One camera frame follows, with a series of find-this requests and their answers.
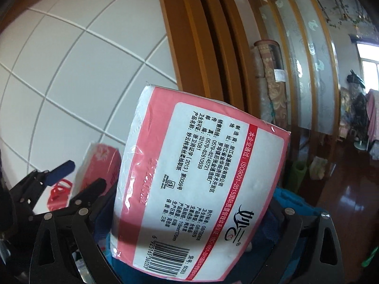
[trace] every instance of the pink cloth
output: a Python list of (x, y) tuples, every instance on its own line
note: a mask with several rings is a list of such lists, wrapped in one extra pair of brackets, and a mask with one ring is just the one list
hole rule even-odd
[(370, 120), (368, 139), (370, 142), (379, 140), (379, 91), (370, 90), (367, 97), (367, 115)]

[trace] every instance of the brand logo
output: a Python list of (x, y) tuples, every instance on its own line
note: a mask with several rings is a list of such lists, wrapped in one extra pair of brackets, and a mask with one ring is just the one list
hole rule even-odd
[(233, 217), (235, 226), (228, 228), (224, 236), (226, 241), (233, 239), (233, 243), (235, 243), (238, 238), (237, 246), (241, 244), (240, 240), (245, 233), (245, 228), (250, 225), (250, 219), (254, 216), (252, 211), (241, 210), (241, 206), (242, 205), (239, 206), (238, 212), (236, 212)]

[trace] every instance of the product label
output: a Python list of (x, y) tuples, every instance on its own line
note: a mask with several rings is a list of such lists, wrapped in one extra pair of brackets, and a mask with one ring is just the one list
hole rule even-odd
[(283, 69), (274, 69), (275, 81), (286, 82), (286, 72)]
[(250, 241), (283, 146), (282, 138), (255, 125), (177, 103), (133, 266), (177, 280), (225, 276)]

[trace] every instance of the tile grout line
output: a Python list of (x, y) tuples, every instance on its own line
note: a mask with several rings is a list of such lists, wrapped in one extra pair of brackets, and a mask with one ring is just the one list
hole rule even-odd
[[(34, 87), (32, 87), (29, 83), (27, 83), (26, 81), (24, 81), (23, 79), (21, 79), (19, 76), (15, 75), (14, 73), (11, 73), (11, 75), (13, 75), (18, 81), (20, 81), (20, 83), (22, 83), (23, 85), (25, 85), (26, 87), (30, 88), (33, 92), (35, 92), (36, 94), (38, 94), (39, 96), (41, 96), (42, 98), (45, 98), (45, 95), (43, 93), (41, 93), (39, 90), (35, 89)], [(101, 134), (104, 134), (112, 139), (114, 139), (115, 141), (119, 142), (119, 143), (125, 143), (123, 140), (117, 138), (116, 136), (110, 134), (110, 133), (107, 133), (105, 132), (102, 128), (96, 126), (96, 125), (93, 125), (91, 124), (90, 122), (86, 121), (85, 119), (81, 118), (80, 116), (77, 116), (75, 113), (67, 110), (66, 108), (60, 106), (58, 103), (56, 103), (55, 101), (53, 101), (52, 99), (46, 97), (45, 99), (46, 101), (48, 101), (49, 103), (51, 103), (52, 105), (54, 105), (55, 107), (57, 107), (58, 109), (60, 109), (61, 111), (67, 113), (68, 115), (70, 115), (71, 117), (75, 118), (76, 120), (82, 122), (83, 124), (87, 125), (88, 127), (100, 132)]]
[(45, 12), (42, 12), (40, 10), (36, 10), (36, 9), (32, 9), (32, 8), (29, 8), (29, 9), (32, 10), (32, 11), (34, 11), (34, 12), (37, 12), (37, 13), (46, 14), (49, 17), (52, 17), (52, 18), (55, 18), (55, 19), (60, 20), (62, 22), (65, 22), (67, 24), (70, 24), (70, 25), (72, 25), (74, 27), (77, 27), (77, 28), (79, 28), (79, 29), (87, 32), (88, 34), (90, 34), (90, 35), (92, 35), (94, 37), (97, 37), (98, 39), (106, 42), (107, 44), (110, 44), (111, 46), (117, 48), (118, 50), (121, 50), (122, 52), (126, 53), (127, 55), (130, 55), (131, 57), (139, 60), (140, 62), (146, 63), (147, 66), (149, 66), (151, 69), (155, 70), (156, 72), (160, 73), (163, 77), (165, 77), (166, 79), (168, 79), (172, 83), (178, 84), (174, 78), (172, 78), (170, 75), (166, 74), (165, 72), (161, 71), (159, 68), (157, 68), (156, 66), (154, 66), (153, 64), (151, 64), (149, 61), (144, 60), (143, 58), (141, 58), (140, 56), (138, 56), (134, 52), (132, 52), (132, 51), (128, 50), (127, 48), (125, 48), (125, 47), (117, 44), (116, 42), (114, 42), (114, 41), (112, 41), (112, 40), (104, 37), (103, 35), (98, 34), (98, 33), (94, 32), (94, 31), (91, 31), (91, 30), (86, 30), (84, 27), (82, 27), (82, 26), (80, 26), (80, 25), (78, 25), (78, 24), (76, 24), (74, 22), (68, 21), (68, 20), (66, 20), (64, 18), (61, 18), (59, 16), (56, 16), (56, 15), (53, 15), (53, 14), (50, 14), (50, 13), (45, 13)]
[(92, 35), (92, 36), (94, 36), (94, 37), (96, 37), (96, 38), (98, 38), (98, 39), (100, 39), (100, 40), (106, 42), (107, 44), (110, 44), (111, 46), (113, 46), (113, 47), (115, 47), (115, 48), (121, 50), (122, 52), (126, 53), (127, 55), (130, 55), (131, 57), (133, 57), (133, 58), (135, 58), (135, 59), (137, 59), (137, 60), (139, 60), (139, 61), (141, 61), (141, 62), (143, 62), (143, 63), (145, 62), (145, 60), (144, 60), (143, 58), (141, 58), (140, 56), (138, 56), (138, 55), (135, 54), (134, 52), (130, 51), (129, 49), (127, 49), (127, 48), (125, 48), (125, 47), (123, 47), (123, 46), (117, 44), (116, 42), (114, 42), (114, 41), (112, 41), (112, 40), (106, 38), (105, 36), (103, 36), (103, 35), (101, 35), (101, 34), (99, 34), (99, 33), (96, 33), (96, 32), (94, 32), (94, 31), (88, 30), (88, 28), (85, 28), (85, 27), (83, 27), (83, 26), (81, 26), (81, 25), (79, 25), (79, 24), (76, 24), (75, 22), (72, 22), (72, 21), (70, 21), (70, 20), (67, 20), (67, 19), (65, 19), (65, 18), (59, 17), (59, 16), (54, 15), (54, 14), (50, 14), (50, 13), (43, 12), (43, 11), (41, 11), (41, 10), (37, 10), (37, 9), (33, 9), (33, 8), (29, 8), (29, 10), (34, 11), (34, 12), (37, 12), (37, 13), (45, 14), (45, 15), (48, 16), (48, 17), (52, 17), (52, 18), (54, 18), (54, 19), (56, 19), (56, 20), (60, 20), (60, 21), (62, 21), (62, 22), (64, 22), (64, 23), (67, 23), (67, 24), (69, 24), (69, 25), (72, 25), (73, 27), (77, 27), (78, 29), (81, 29), (82, 31), (85, 31), (85, 32), (87, 32), (88, 34), (90, 34), (90, 35)]
[(121, 103), (122, 103), (122, 100), (124, 99), (126, 93), (129, 91), (129, 88), (130, 86), (134, 83), (135, 79), (138, 77), (138, 75), (141, 73), (142, 69), (143, 69), (143, 66), (146, 65), (146, 61), (149, 60), (149, 58), (158, 50), (158, 48), (160, 47), (160, 45), (165, 41), (166, 39), (166, 36), (165, 35), (164, 37), (162, 37), (160, 39), (160, 41), (155, 45), (155, 47), (151, 50), (151, 52), (147, 55), (146, 57), (146, 60), (141, 64), (141, 66), (137, 69), (137, 71), (135, 72), (135, 74), (133, 75), (133, 77), (130, 79), (129, 83), (126, 85), (126, 87), (124, 88), (124, 90), (122, 91), (119, 99), (117, 100), (116, 102), (116, 105), (113, 107), (113, 110), (111, 112), (111, 114), (109, 115), (109, 119), (107, 120), (105, 126), (104, 126), (104, 131), (107, 132), (108, 129), (109, 129), (109, 126), (114, 118), (114, 116), (116, 115), (116, 112), (118, 111)]
[(16, 150), (14, 150), (13, 149), (13, 147), (11, 147), (8, 143), (6, 143), (5, 141), (4, 141), (4, 139), (3, 138), (1, 138), (0, 137), (0, 140), (12, 151), (12, 152), (14, 152), (14, 154), (16, 155), (16, 156), (18, 156), (18, 158), (20, 158), (22, 161), (24, 161), (26, 164), (28, 163), (28, 161), (23, 157), (23, 156), (21, 156), (18, 152), (16, 152)]
[[(43, 107), (43, 105), (44, 105), (44, 103), (45, 103), (45, 101), (47, 100), (49, 103), (51, 103), (51, 104), (53, 104), (53, 105), (55, 105), (58, 109), (60, 109), (60, 110), (62, 110), (63, 112), (66, 112), (67, 114), (69, 114), (69, 111), (66, 111), (66, 110), (64, 110), (64, 108), (63, 107), (61, 107), (61, 106), (59, 106), (57, 103), (55, 103), (55, 102), (52, 102), (52, 100), (50, 100), (50, 99), (48, 99), (48, 97), (47, 97), (47, 95), (48, 95), (48, 93), (49, 93), (49, 91), (50, 91), (50, 88), (51, 88), (51, 86), (53, 85), (53, 82), (54, 82), (54, 80), (55, 80), (55, 78), (56, 78), (56, 76), (57, 76), (57, 74), (58, 74), (58, 72), (60, 71), (60, 69), (61, 69), (61, 67), (62, 67), (62, 65), (63, 65), (63, 63), (66, 61), (66, 59), (67, 59), (67, 57), (69, 56), (69, 54), (70, 54), (70, 52), (72, 51), (72, 49), (73, 49), (73, 47), (75, 46), (75, 44), (79, 41), (79, 39), (80, 39), (80, 37), (86, 32), (86, 30), (92, 25), (92, 23), (109, 7), (109, 6), (111, 6), (114, 2), (115, 2), (116, 0), (112, 0), (109, 4), (107, 4), (96, 16), (95, 16), (95, 18), (93, 18), (92, 20), (91, 20), (91, 22), (87, 25), (87, 27), (86, 27), (86, 29), (84, 29), (84, 30), (82, 30), (82, 32), (80, 33), (80, 35), (77, 37), (77, 39), (74, 41), (74, 43), (71, 45), (71, 47), (68, 49), (68, 51), (67, 51), (67, 53), (65, 54), (65, 56), (63, 57), (63, 59), (61, 60), (61, 63), (58, 65), (58, 67), (57, 67), (57, 69), (56, 69), (56, 71), (55, 71), (55, 73), (54, 73), (54, 75), (53, 75), (53, 77), (52, 77), (52, 79), (51, 79), (51, 81), (50, 81), (50, 84), (49, 84), (49, 86), (48, 86), (48, 88), (47, 88), (47, 90), (46, 90), (46, 93), (45, 93), (45, 97), (44, 97), (44, 99), (42, 100), (42, 103), (41, 103), (41, 106), (40, 106), (40, 108), (39, 108), (39, 111), (38, 111), (38, 114), (37, 114), (37, 118), (36, 118), (36, 121), (35, 121), (35, 125), (34, 125), (34, 127), (33, 127), (33, 132), (32, 132), (32, 138), (31, 138), (31, 140), (30, 140), (30, 145), (29, 145), (29, 153), (28, 153), (28, 169), (29, 169), (29, 163), (30, 163), (30, 156), (31, 156), (31, 154), (32, 154), (32, 148), (33, 148), (33, 140), (34, 140), (34, 135), (35, 135), (35, 131), (36, 131), (36, 129), (37, 129), (37, 123), (38, 123), (38, 120), (39, 120), (39, 116), (40, 116), (40, 114), (41, 114), (41, 111), (42, 111), (42, 107)], [(79, 120), (78, 119), (78, 116), (75, 116), (75, 115), (73, 115), (73, 114), (69, 114), (71, 117), (74, 117), (76, 120)], [(86, 124), (87, 126), (89, 126), (89, 127), (91, 127), (91, 124), (89, 124), (87, 121), (85, 121), (85, 120), (82, 120), (82, 119), (80, 119), (80, 121), (82, 121), (84, 124)]]
[(32, 36), (32, 34), (34, 33), (34, 31), (36, 30), (37, 26), (39, 26), (39, 24), (40, 24), (40, 22), (42, 21), (43, 18), (45, 18), (45, 16), (42, 16), (41, 19), (40, 19), (40, 20), (38, 21), (38, 23), (36, 24), (36, 26), (33, 28), (33, 30), (31, 31), (31, 33), (29, 34), (28, 38), (26, 39), (25, 43), (22, 45), (22, 47), (21, 47), (21, 49), (20, 49), (20, 52), (18, 53), (18, 55), (17, 55), (17, 57), (16, 57), (16, 60), (15, 60), (14, 63), (13, 63), (13, 66), (12, 66), (11, 72), (10, 72), (10, 74), (9, 74), (9, 76), (8, 76), (8, 79), (7, 79), (6, 83), (5, 83), (3, 96), (1, 97), (1, 100), (0, 100), (0, 111), (1, 111), (1, 106), (2, 106), (2, 104), (3, 104), (3, 99), (4, 99), (5, 91), (6, 91), (6, 88), (7, 88), (7, 86), (8, 86), (8, 83), (9, 83), (9, 80), (10, 80), (10, 78), (11, 78), (11, 75), (12, 75), (12, 73), (13, 73), (14, 66), (15, 66), (16, 63), (17, 63), (17, 60), (18, 60), (18, 58), (20, 57), (22, 50), (23, 50), (24, 47), (26, 46), (26, 44), (27, 44), (27, 42), (29, 41), (30, 37)]
[(104, 133), (106, 133), (109, 129), (109, 126), (113, 120), (113, 117), (115, 116), (119, 106), (120, 106), (120, 103), (122, 102), (123, 98), (124, 98), (124, 95), (126, 94), (126, 92), (129, 90), (129, 86), (134, 82), (134, 79), (141, 73), (141, 70), (143, 68), (143, 66), (145, 65), (145, 63), (142, 63), (136, 70), (136, 72), (134, 73), (134, 75), (132, 76), (132, 78), (130, 79), (129, 83), (126, 85), (126, 87), (124, 88), (124, 90), (122, 91), (119, 99), (117, 100), (116, 104), (114, 105), (111, 113), (109, 114), (109, 118), (107, 120), (107, 122), (105, 123), (105, 126), (103, 128), (103, 131)]
[(37, 168), (37, 167), (36, 167), (35, 165), (33, 165), (32, 163), (29, 163), (29, 167), (33, 167), (34, 169), (37, 169), (38, 171), (42, 172), (41, 169)]
[(7, 66), (5, 66), (1, 61), (0, 61), (0, 65), (1, 65), (1, 67), (3, 67), (8, 73), (12, 73), (12, 71), (11, 71)]
[[(49, 9), (48, 9), (48, 11), (50, 11), (58, 2), (59, 2), (60, 0), (57, 0)], [(35, 132), (36, 132), (36, 129), (37, 129), (37, 123), (38, 123), (38, 120), (39, 120), (39, 116), (40, 116), (40, 114), (41, 114), (41, 111), (42, 111), (42, 107), (43, 107), (43, 104), (45, 103), (45, 100), (46, 100), (46, 97), (47, 97), (47, 92), (45, 93), (45, 95), (43, 95), (43, 99), (42, 99), (42, 101), (41, 101), (41, 105), (39, 106), (39, 109), (38, 109), (38, 113), (37, 113), (37, 116), (36, 116), (36, 121), (35, 121), (35, 123), (34, 123), (34, 126), (33, 126), (33, 130), (32, 130), (32, 136), (31, 136), (31, 138), (30, 138), (30, 144), (29, 144), (29, 151), (28, 151), (28, 165), (27, 165), (27, 170), (29, 171), (29, 165), (30, 165), (30, 156), (31, 156), (31, 154), (32, 154), (32, 146), (33, 146), (33, 140), (34, 140), (34, 135), (35, 135)]]

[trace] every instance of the frosted glass panel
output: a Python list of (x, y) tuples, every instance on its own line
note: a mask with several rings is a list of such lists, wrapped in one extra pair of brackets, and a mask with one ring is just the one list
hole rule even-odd
[(318, 132), (332, 134), (334, 124), (334, 80), (327, 40), (310, 0), (295, 0), (304, 20), (308, 47), (313, 59), (318, 102)]
[(312, 120), (312, 99), (310, 90), (310, 75), (303, 38), (295, 15), (288, 0), (276, 1), (276, 6), (282, 18), (287, 35), (291, 63), (294, 69), (293, 78), (296, 81), (296, 95), (298, 105), (298, 124), (302, 128), (310, 129)]
[[(274, 16), (272, 15), (272, 11), (270, 9), (270, 6), (268, 4), (264, 5), (264, 6), (261, 6), (259, 8), (259, 10), (260, 10), (260, 12), (262, 14), (263, 22), (265, 23), (265, 26), (266, 26), (268, 38), (271, 39), (271, 40), (276, 41), (279, 44), (280, 50), (282, 52), (284, 69), (286, 71), (288, 70), (288, 73), (291, 75), (292, 68), (288, 67), (288, 65), (286, 64), (285, 58), (283, 56), (282, 41), (281, 41), (281, 38), (279, 36), (279, 30), (278, 30), (276, 22), (274, 20)], [(286, 81), (286, 93), (287, 93), (288, 124), (291, 125), (291, 114), (292, 114), (292, 112), (291, 112), (291, 97), (290, 97), (289, 91), (290, 91), (289, 90), (289, 82), (287, 80)]]

